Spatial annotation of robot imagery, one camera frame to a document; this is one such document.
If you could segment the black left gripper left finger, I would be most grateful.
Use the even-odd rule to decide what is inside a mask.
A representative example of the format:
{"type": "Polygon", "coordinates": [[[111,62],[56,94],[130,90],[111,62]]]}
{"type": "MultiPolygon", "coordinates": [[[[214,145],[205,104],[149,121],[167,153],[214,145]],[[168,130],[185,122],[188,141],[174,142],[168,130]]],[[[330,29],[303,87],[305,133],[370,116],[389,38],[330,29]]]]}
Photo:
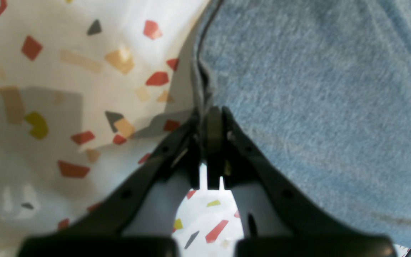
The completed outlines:
{"type": "Polygon", "coordinates": [[[20,257],[180,257],[178,207],[199,187],[199,118],[171,132],[90,214],[55,234],[25,240],[20,257]]]}

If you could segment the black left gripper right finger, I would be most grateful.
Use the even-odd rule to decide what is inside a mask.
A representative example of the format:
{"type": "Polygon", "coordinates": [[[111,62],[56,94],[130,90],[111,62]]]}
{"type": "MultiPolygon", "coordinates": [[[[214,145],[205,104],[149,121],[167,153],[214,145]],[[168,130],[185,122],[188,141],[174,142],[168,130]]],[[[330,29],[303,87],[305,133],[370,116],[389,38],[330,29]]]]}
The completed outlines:
{"type": "Polygon", "coordinates": [[[384,235],[359,232],[314,204],[276,169],[227,107],[205,118],[207,188],[234,197],[244,238],[235,257],[396,257],[384,235]]]}

